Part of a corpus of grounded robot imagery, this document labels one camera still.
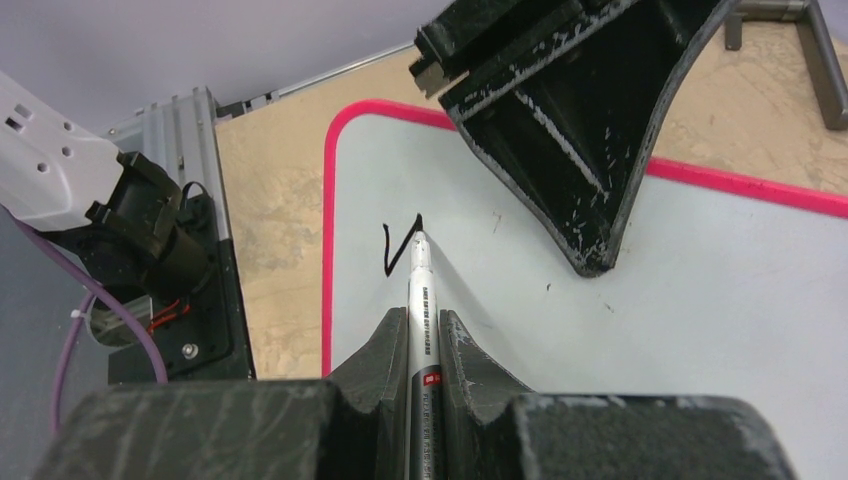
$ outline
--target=screw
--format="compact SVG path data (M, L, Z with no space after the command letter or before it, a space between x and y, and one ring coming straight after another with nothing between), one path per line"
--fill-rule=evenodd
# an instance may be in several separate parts
M186 357L188 360L191 360L192 358L196 357L199 351L200 349L197 347L197 345L193 343L186 343L185 345L183 345L183 356Z

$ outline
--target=marker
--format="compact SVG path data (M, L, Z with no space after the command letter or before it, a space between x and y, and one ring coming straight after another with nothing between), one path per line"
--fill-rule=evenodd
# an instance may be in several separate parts
M408 480L444 478L442 367L439 364L439 308L430 244L422 231L411 243L409 275L409 377L407 383Z

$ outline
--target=black wire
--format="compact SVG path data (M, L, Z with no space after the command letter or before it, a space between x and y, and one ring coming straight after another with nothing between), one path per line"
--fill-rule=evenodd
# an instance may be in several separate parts
M180 210L185 210L186 205L188 205L188 192L189 190L191 190L191 187L195 185L200 187L200 190L203 191L204 195L206 195L207 197L209 196L209 192L206 190L206 187L204 187L202 183L195 181L188 182L185 184L185 186L183 186L183 199L180 202Z

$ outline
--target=wooden table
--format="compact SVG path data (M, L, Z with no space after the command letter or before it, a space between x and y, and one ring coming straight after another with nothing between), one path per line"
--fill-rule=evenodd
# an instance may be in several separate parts
M845 71L848 47L836 48ZM400 52L217 127L259 378L320 375L324 136L365 98L439 108L407 72L415 57ZM792 25L746 25L739 52L724 50L719 31L654 154L848 194L848 132L825 130Z

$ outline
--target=pink border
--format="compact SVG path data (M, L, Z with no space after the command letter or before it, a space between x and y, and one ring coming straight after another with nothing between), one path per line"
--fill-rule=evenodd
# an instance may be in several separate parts
M361 115L382 115L431 127L455 130L443 112L390 102L363 100L349 105L330 123L324 144L324 251L321 297L321 374L328 375L332 365L333 334L333 233L336 210L336 146L344 127ZM674 180L744 197L765 200L790 207L848 218L848 197L762 180L712 168L652 158L648 175Z

